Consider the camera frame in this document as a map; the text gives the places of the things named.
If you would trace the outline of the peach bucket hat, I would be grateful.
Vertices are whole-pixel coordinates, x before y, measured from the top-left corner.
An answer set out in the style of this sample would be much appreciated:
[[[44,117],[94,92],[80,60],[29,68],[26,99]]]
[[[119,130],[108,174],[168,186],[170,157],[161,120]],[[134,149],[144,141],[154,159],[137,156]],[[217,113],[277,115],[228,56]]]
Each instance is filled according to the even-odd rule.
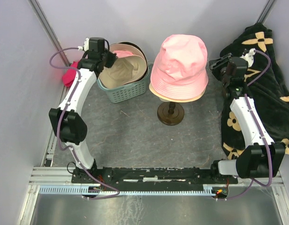
[[[149,90],[150,92],[157,96],[162,102],[177,102],[177,103],[187,103],[187,102],[193,102],[196,101],[198,99],[200,99],[204,94],[206,89],[204,89],[199,95],[192,97],[192,98],[185,98],[185,97],[167,97],[164,95],[161,95],[160,93],[158,93],[151,84],[149,84]]]

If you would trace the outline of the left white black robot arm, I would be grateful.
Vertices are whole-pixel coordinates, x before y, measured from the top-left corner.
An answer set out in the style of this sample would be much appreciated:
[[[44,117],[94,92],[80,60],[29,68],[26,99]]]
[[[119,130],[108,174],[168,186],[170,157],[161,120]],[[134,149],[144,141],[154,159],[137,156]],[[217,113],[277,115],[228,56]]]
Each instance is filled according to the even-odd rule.
[[[117,56],[110,51],[109,42],[101,37],[86,38],[83,46],[75,49],[84,54],[76,67],[65,67],[67,71],[74,71],[74,80],[59,106],[50,109],[49,119],[60,150],[69,150],[76,172],[93,183],[98,178],[97,165],[86,144],[88,128],[81,112],[91,87],[104,68],[112,67]]]

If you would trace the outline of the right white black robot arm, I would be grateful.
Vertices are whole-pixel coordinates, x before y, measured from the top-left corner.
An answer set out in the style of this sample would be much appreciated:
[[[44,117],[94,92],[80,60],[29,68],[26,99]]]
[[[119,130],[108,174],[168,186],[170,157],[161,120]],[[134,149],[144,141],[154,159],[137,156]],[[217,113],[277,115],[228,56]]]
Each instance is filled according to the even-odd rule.
[[[253,63],[255,53],[234,57],[231,53],[209,61],[212,74],[222,82],[224,97],[235,115],[243,134],[245,150],[233,160],[218,160],[214,163],[210,179],[221,183],[227,176],[242,179],[259,178],[272,180],[278,173],[285,155],[282,144],[275,143],[258,116],[254,99],[249,91],[244,75]]]

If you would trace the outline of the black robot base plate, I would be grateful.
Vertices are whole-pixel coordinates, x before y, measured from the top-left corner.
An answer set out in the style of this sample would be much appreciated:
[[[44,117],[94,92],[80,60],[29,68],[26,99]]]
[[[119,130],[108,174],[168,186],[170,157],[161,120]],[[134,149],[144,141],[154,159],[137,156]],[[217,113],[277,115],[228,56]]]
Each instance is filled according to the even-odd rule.
[[[203,185],[227,186],[237,184],[232,176],[220,175],[211,169],[185,168],[123,168],[104,167],[91,169],[86,173],[75,168],[71,182],[95,185],[100,182],[104,191],[183,191],[203,190]]]

